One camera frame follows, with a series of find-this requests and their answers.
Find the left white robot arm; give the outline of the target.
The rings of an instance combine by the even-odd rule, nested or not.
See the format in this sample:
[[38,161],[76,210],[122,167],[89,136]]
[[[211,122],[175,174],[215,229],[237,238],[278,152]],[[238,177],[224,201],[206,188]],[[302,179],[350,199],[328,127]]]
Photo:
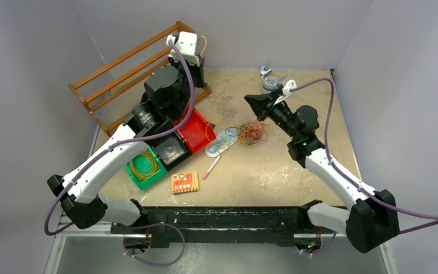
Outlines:
[[80,229],[100,221],[124,224],[132,233],[147,227],[147,218],[135,200],[120,200],[100,194],[104,185],[133,158],[150,148],[173,147],[185,150],[174,159],[177,165],[190,154],[179,130],[193,113],[196,74],[199,65],[186,58],[170,59],[144,84],[142,102],[128,115],[107,143],[75,170],[65,176],[53,175],[47,184],[55,194],[52,207],[60,205],[69,223]]

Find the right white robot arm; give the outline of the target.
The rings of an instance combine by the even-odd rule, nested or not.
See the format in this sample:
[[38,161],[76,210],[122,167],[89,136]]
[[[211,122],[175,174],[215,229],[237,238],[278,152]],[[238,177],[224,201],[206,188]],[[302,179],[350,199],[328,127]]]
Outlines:
[[325,227],[347,236],[359,252],[367,253],[400,233],[395,197],[377,191],[353,176],[327,151],[316,136],[318,112],[303,105],[295,112],[274,94],[245,95],[259,121],[269,118],[291,138],[287,144],[293,161],[320,178],[343,202],[345,208],[315,202],[297,217],[298,227],[311,232]]

